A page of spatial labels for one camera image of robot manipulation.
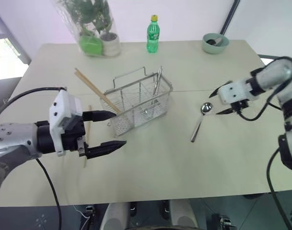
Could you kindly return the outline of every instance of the basket handle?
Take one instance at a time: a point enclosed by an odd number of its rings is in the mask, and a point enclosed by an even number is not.
[[[144,69],[144,75],[147,76],[147,74],[146,74],[146,68],[145,68],[144,66],[143,66],[143,67],[140,67],[140,68],[138,68],[138,69],[136,69],[136,70],[133,70],[133,71],[131,71],[131,72],[124,73],[124,74],[121,74],[121,75],[119,75],[119,76],[114,77],[114,79],[113,79],[113,85],[114,85],[114,88],[116,88],[116,85],[115,85],[115,80],[116,80],[116,79],[118,79],[118,78],[122,78],[122,77],[124,77],[124,76],[126,76],[126,75],[129,75],[129,74],[131,74],[131,73],[135,73],[135,72],[137,72],[137,71],[139,71],[139,70],[141,70],[141,69]]]

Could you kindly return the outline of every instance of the table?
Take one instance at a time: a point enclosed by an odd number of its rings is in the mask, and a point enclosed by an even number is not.
[[[266,166],[278,146],[278,135],[284,133],[280,111],[270,107],[255,122],[246,122],[237,115],[209,115],[195,143],[189,141],[199,107],[209,101],[212,90],[227,80],[247,77],[249,71],[262,66],[245,41],[231,41],[219,55],[204,53],[201,41],[162,42],[157,54],[148,54],[144,43],[122,46],[118,57],[97,58],[84,56],[73,44],[44,45],[13,93],[66,85],[69,93],[81,98],[84,110],[89,105],[101,109],[98,97],[74,76],[75,67],[102,91],[112,87],[114,76],[140,66],[156,71],[162,65],[164,75],[173,84],[165,116],[117,138],[107,126],[108,121],[91,124],[91,147],[113,139],[127,140],[114,153],[87,161],[85,168],[84,158],[79,158],[77,152],[67,152],[65,157],[42,157],[61,205],[269,191]],[[55,96],[55,92],[26,96],[4,111],[0,123],[46,120]],[[252,102],[245,115],[256,114],[267,96]],[[218,98],[210,101],[214,112],[225,108]],[[279,157],[273,162],[271,177],[277,191],[292,189],[292,171],[282,165]],[[55,201],[36,161],[16,168],[0,189],[1,207],[49,205],[55,205]]]

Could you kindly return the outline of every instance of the green bowl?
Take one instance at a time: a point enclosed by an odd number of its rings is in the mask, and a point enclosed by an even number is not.
[[[222,38],[222,41],[220,42],[219,46],[212,46],[207,43],[210,39],[216,39],[218,37]],[[204,52],[209,54],[220,54],[222,51],[225,50],[225,48],[229,45],[229,39],[225,36],[217,33],[210,33],[206,34],[202,38],[202,49]]]

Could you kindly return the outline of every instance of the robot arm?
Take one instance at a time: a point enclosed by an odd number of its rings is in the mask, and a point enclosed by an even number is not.
[[[42,154],[66,150],[78,151],[87,159],[109,154],[126,144],[126,141],[109,141],[89,148],[85,142],[85,121],[103,121],[116,116],[109,111],[82,112],[81,102],[65,90],[60,90],[50,108],[50,123],[8,123],[0,125],[0,187],[6,176],[28,160]]]
[[[238,113],[247,121],[257,120],[276,95],[284,114],[285,134],[279,136],[279,152],[282,163],[292,170],[292,59],[281,57],[264,68],[251,72],[252,77],[237,82],[227,82],[217,88],[210,97],[218,95],[222,104],[229,104],[226,109],[217,114]],[[266,91],[273,90],[260,113],[252,119],[242,115],[248,101],[257,100]]]

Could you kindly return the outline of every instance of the bottle label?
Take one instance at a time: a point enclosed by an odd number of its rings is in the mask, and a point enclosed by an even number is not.
[[[160,36],[160,33],[149,33],[148,34],[148,39],[150,40],[159,40],[159,36]]]

